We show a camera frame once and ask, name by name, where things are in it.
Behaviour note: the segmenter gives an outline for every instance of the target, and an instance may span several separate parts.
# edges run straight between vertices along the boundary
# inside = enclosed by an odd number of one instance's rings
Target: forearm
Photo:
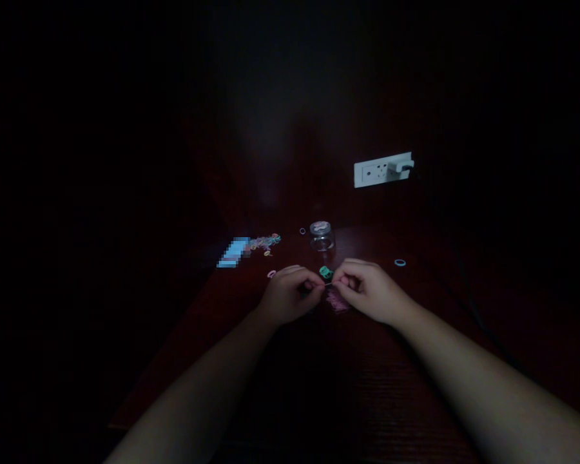
[[[580,462],[580,414],[424,308],[402,313],[393,326],[490,462]]]
[[[253,311],[146,411],[108,463],[208,462],[277,325]]]

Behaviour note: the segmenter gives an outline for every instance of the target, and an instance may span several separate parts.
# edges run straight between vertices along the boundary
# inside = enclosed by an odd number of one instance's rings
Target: electrical outlet
[[[403,170],[405,166],[410,166],[411,168],[414,166],[411,151],[401,155],[355,163],[354,188],[407,179],[409,171]]]

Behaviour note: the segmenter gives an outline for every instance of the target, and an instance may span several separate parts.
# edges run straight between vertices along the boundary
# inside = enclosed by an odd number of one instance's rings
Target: jar lid
[[[313,235],[326,235],[331,232],[331,225],[326,221],[314,222],[309,226],[309,231]]]

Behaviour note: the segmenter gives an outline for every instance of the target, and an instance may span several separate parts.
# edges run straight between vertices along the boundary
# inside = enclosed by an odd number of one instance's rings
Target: wrist
[[[276,332],[283,324],[279,322],[266,308],[256,306],[256,309],[250,312],[250,317],[263,330]]]
[[[412,330],[422,311],[425,311],[424,308],[414,301],[397,305],[392,309],[387,325],[401,333],[409,329]]]

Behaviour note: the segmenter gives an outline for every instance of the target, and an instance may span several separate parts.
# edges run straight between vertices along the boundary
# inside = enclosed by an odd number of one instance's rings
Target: blue object
[[[235,237],[226,248],[224,256],[217,263],[217,267],[236,267],[249,247],[249,237]]]

